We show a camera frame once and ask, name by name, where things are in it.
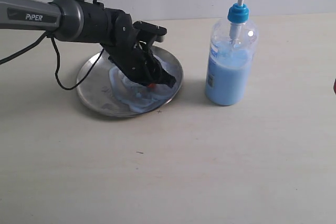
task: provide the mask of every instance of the soap dispenser bottle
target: soap dispenser bottle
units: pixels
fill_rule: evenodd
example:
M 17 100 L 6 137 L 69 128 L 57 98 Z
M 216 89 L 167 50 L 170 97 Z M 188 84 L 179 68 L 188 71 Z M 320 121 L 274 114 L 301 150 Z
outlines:
M 233 105 L 244 96 L 258 43 L 248 14 L 244 0 L 238 0 L 212 29 L 205 94 L 219 105 Z

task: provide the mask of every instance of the metal plate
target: metal plate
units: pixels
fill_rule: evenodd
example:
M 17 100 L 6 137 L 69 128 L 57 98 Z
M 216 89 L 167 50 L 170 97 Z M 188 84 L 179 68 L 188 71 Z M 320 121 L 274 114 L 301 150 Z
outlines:
M 173 56 L 170 52 L 156 46 L 153 46 L 152 49 L 154 55 L 157 58 L 160 58 L 162 61 L 172 65 L 173 69 L 175 69 L 174 72 L 170 72 L 170 74 L 176 78 L 176 84 L 172 89 L 172 93 L 169 95 L 169 97 L 152 103 L 147 108 L 145 108 L 142 113 L 132 111 L 127 104 L 117 100 L 113 95 L 109 71 L 115 65 L 109 61 L 108 53 L 104 52 L 86 80 L 77 87 L 77 93 L 81 102 L 91 110 L 94 110 L 103 115 L 117 118 L 129 118 L 137 116 L 156 110 L 162 105 L 169 103 L 182 86 L 182 66 L 175 56 Z M 91 57 L 83 65 L 78 73 L 77 81 L 83 78 L 98 56 L 99 53 Z

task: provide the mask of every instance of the black cable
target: black cable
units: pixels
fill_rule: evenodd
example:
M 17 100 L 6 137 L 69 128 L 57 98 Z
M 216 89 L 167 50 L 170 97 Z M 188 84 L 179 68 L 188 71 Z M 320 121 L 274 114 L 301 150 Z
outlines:
M 0 65 L 9 62 L 10 60 L 14 60 L 16 57 L 19 57 L 20 55 L 24 54 L 25 52 L 33 49 L 34 47 L 36 47 L 38 44 L 41 43 L 41 41 L 47 37 L 49 35 L 49 32 L 46 31 L 44 32 L 34 43 L 32 43 L 31 45 L 29 45 L 28 47 L 25 47 L 24 49 L 20 50 L 19 52 L 16 52 L 15 54 L 12 54 L 11 56 L 8 56 L 4 59 L 0 60 Z
M 67 88 L 67 87 L 64 87 L 63 84 L 60 82 L 59 78 L 58 78 L 58 72 L 59 72 L 59 68 L 60 68 L 60 63 L 61 63 L 61 60 L 60 60 L 60 53 L 59 53 L 59 50 L 57 48 L 57 45 L 56 45 L 56 42 L 55 42 L 55 39 L 54 37 L 51 37 L 51 43 L 53 44 L 53 47 L 55 49 L 55 52 L 56 52 L 56 59 L 57 59 L 57 65 L 56 65 L 56 71 L 55 71 L 55 78 L 56 78 L 56 81 L 58 83 L 58 85 L 64 89 L 64 90 L 73 90 L 75 89 L 78 85 L 80 85 L 85 79 L 86 77 L 89 75 L 89 73 L 91 72 L 91 70 L 93 69 L 93 67 L 96 65 L 96 63 L 98 62 L 98 60 L 100 59 L 101 55 L 103 54 L 104 52 L 104 49 L 102 49 L 102 51 L 100 52 L 98 58 L 96 59 L 96 61 L 92 64 L 92 66 L 90 67 L 90 69 L 88 70 L 88 72 L 85 74 L 85 76 L 79 81 L 76 83 L 76 85 L 74 85 L 73 87 L 71 88 Z

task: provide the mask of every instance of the robotic arm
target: robotic arm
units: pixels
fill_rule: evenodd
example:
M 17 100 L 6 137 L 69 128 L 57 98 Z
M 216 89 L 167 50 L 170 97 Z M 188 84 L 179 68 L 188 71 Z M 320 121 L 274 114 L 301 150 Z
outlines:
M 0 29 L 44 30 L 60 41 L 99 43 L 131 81 L 172 88 L 176 79 L 151 50 L 155 41 L 163 41 L 166 29 L 146 22 L 133 24 L 129 14 L 98 1 L 0 0 Z

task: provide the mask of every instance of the white table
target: white table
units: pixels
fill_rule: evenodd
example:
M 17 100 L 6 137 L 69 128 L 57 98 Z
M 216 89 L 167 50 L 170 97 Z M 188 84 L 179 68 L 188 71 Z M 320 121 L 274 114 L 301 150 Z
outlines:
M 229 107 L 204 95 L 214 19 L 157 22 L 185 74 L 162 113 L 89 112 L 57 86 L 49 40 L 0 66 L 0 223 L 334 224 L 336 14 L 254 21 L 247 92 Z M 2 30 L 1 58 L 38 35 Z M 71 85 L 99 46 L 58 44 Z

